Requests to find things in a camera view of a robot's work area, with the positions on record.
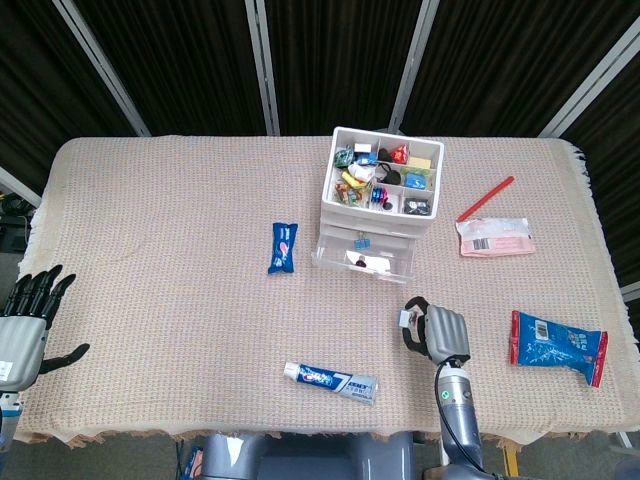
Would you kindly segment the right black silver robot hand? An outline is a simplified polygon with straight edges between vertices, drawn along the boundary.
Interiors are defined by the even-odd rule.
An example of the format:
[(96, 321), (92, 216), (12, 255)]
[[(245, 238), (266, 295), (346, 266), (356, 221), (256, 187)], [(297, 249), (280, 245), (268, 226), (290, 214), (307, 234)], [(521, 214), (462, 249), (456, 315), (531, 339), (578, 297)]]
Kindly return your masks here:
[(471, 358), (461, 314), (430, 304), (421, 296), (411, 298), (403, 310), (415, 310), (419, 315), (415, 328), (401, 328), (403, 342), (410, 351), (429, 358), (436, 366), (461, 368)]

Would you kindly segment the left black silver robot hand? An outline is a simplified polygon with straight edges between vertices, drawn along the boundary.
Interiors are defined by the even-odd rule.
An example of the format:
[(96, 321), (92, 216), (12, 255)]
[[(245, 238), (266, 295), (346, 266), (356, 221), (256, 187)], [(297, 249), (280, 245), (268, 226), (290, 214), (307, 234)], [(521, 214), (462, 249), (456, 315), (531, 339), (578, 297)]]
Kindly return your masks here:
[(0, 304), (0, 395), (27, 390), (39, 376), (74, 364), (90, 349), (83, 343), (64, 356), (45, 357), (57, 311), (76, 279), (60, 278), (62, 269), (56, 265), (21, 277)]

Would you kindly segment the white drawer organizer box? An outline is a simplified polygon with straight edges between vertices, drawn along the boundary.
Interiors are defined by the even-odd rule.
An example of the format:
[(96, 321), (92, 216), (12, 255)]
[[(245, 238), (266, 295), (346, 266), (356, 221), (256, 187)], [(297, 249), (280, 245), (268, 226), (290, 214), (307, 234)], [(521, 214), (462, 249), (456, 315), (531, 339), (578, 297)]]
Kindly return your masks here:
[[(351, 148), (355, 143), (368, 143), (377, 156), (374, 178), (368, 182), (369, 198), (362, 206), (347, 206), (335, 199), (334, 187), (337, 182), (345, 183), (341, 179), (347, 168), (337, 168), (334, 165), (334, 154), (337, 150)], [(410, 168), (406, 164), (392, 162), (390, 152), (401, 145), (407, 145), (409, 157), (416, 156), (431, 160), (431, 176), (426, 177), (427, 188), (418, 190), (407, 188), (402, 168)], [(434, 139), (407, 137), (380, 131), (361, 130), (338, 126), (333, 131), (329, 160), (321, 194), (321, 222), (336, 227), (352, 230), (370, 231), (404, 238), (420, 238), (428, 227), (435, 221), (440, 204), (442, 170), (444, 164), (445, 146)], [(400, 185), (386, 185), (378, 183), (376, 178), (383, 175), (380, 164), (386, 163), (393, 170), (401, 174)], [(384, 187), (388, 191), (388, 201), (393, 205), (391, 210), (385, 210), (381, 205), (370, 202), (371, 191), (374, 187)], [(431, 214), (429, 216), (407, 215), (403, 213), (406, 198), (420, 198), (429, 201)]]

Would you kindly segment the beige woven tablecloth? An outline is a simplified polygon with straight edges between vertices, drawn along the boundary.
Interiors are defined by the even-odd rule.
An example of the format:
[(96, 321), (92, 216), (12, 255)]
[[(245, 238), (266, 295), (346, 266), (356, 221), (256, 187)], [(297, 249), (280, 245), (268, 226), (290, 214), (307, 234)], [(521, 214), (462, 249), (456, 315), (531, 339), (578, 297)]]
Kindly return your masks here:
[[(404, 346), (416, 295), (463, 315), (483, 433), (640, 429), (640, 352), (578, 149), (443, 139), (438, 213), (396, 284), (319, 268), (328, 137), (79, 138), (57, 152), (22, 274), (76, 276), (47, 352), (75, 365), (23, 396), (17, 439), (111, 432), (437, 432), (433, 364)], [(463, 257), (456, 219), (526, 218), (535, 252)], [(273, 224), (297, 224), (293, 273), (268, 274)], [(511, 365), (511, 313), (609, 335), (599, 388), (566, 367)], [(284, 376), (286, 362), (376, 377), (373, 405)]]

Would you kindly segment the black equipment clutter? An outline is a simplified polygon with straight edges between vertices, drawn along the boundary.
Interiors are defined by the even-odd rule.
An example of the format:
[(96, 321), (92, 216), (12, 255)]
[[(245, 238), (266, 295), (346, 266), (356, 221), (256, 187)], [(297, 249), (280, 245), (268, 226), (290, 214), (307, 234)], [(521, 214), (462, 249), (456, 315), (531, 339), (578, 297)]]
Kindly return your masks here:
[(0, 193), (0, 253), (24, 252), (33, 206), (15, 193)]

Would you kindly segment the blue packet under table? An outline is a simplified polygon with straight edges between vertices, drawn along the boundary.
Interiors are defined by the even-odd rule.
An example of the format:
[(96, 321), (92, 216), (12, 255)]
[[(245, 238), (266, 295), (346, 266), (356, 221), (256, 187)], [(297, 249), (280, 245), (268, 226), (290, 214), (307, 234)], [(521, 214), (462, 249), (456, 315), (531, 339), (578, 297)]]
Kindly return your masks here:
[(180, 480), (198, 480), (202, 471), (202, 463), (203, 448), (194, 446), (183, 468)]

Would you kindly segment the red flat stick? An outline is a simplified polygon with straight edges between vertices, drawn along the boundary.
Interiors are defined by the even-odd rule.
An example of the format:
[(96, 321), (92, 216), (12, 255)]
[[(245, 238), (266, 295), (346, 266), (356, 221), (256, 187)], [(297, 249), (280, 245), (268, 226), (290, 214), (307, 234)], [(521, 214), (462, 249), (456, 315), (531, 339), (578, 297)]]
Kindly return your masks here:
[(498, 185), (493, 187), (490, 191), (484, 194), (480, 199), (478, 199), (474, 204), (472, 204), (469, 208), (467, 208), (462, 214), (460, 214), (456, 221), (464, 222), (468, 218), (470, 218), (473, 214), (475, 214), (478, 210), (480, 210), (485, 204), (487, 204), (492, 198), (498, 195), (501, 191), (507, 188), (514, 182), (515, 178), (513, 176), (508, 176)]

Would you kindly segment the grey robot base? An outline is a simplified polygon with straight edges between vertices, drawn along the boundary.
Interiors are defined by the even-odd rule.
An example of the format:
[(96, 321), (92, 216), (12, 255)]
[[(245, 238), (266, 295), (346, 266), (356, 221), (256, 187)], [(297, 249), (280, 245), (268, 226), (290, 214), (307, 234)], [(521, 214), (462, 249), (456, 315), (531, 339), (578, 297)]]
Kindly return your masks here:
[(197, 480), (416, 480), (413, 434), (268, 434), (206, 439)]

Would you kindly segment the clear plastic drawer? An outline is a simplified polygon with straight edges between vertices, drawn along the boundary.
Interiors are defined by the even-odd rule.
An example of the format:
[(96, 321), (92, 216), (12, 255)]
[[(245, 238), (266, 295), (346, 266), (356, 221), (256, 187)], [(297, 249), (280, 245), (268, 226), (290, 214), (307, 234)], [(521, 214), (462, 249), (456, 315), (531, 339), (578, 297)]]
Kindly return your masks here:
[[(369, 249), (356, 250), (354, 248), (354, 240), (360, 232), (363, 232), (371, 240)], [(364, 273), (380, 280), (405, 284), (413, 277), (412, 265), (415, 245), (416, 241), (412, 238), (322, 225), (312, 259), (314, 265), (320, 268)], [(347, 250), (389, 258), (391, 273), (377, 274), (351, 266), (346, 260)]]

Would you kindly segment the pink white flat package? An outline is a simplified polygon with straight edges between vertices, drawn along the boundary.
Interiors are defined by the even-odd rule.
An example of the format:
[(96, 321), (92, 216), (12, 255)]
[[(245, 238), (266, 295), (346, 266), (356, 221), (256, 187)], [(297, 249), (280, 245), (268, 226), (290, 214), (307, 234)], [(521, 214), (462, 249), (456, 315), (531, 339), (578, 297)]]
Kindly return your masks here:
[(463, 257), (503, 257), (535, 252), (526, 218), (480, 218), (456, 223)]

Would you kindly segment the blue white toothpaste tube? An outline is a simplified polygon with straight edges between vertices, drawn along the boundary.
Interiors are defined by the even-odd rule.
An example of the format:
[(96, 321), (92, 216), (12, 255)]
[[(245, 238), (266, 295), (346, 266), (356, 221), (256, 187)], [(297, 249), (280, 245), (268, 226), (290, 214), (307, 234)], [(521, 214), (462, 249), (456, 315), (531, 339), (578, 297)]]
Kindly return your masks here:
[(374, 404), (378, 391), (376, 377), (342, 373), (295, 362), (286, 362), (283, 374), (298, 383), (322, 388), (366, 405)]

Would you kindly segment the white card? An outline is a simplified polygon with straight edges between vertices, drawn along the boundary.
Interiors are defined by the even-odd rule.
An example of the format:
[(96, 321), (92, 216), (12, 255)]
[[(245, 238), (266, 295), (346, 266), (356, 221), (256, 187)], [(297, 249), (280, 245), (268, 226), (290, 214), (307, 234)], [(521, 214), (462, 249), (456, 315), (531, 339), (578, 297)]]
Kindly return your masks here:
[[(355, 261), (360, 255), (365, 257), (365, 262), (367, 265), (366, 268), (359, 268), (355, 265)], [(390, 262), (390, 259), (386, 257), (365, 255), (363, 252), (360, 252), (360, 251), (347, 250), (346, 260), (351, 266), (358, 269), (364, 269), (367, 271), (371, 271), (371, 272), (374, 272), (377, 274), (383, 274), (383, 275), (387, 275), (391, 273), (391, 262)]]

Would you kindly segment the blue red snack bag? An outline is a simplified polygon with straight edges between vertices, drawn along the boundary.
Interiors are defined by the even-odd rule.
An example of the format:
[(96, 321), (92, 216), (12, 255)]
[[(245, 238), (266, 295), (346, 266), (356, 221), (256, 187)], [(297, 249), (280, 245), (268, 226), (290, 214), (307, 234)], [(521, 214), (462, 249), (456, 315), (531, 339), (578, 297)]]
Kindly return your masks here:
[(566, 367), (583, 374), (590, 387), (599, 388), (608, 341), (606, 331), (583, 330), (517, 310), (511, 313), (511, 365)]

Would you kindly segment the blue Pepsi snack packet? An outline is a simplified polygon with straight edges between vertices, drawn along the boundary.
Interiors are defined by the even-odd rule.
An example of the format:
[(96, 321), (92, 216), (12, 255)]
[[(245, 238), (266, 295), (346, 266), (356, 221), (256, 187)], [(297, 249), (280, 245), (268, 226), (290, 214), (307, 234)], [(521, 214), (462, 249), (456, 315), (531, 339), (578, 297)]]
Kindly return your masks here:
[(297, 230), (297, 224), (273, 224), (272, 257), (268, 274), (294, 272), (293, 251)]

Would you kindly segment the colourful wrapped candies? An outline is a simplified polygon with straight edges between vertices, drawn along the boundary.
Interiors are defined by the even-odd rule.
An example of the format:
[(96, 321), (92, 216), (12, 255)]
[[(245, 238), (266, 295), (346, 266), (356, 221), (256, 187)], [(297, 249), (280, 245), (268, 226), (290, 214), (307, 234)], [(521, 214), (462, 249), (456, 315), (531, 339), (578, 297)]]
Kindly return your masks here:
[(369, 186), (353, 188), (349, 184), (337, 182), (334, 187), (335, 199), (347, 206), (362, 206), (369, 198)]

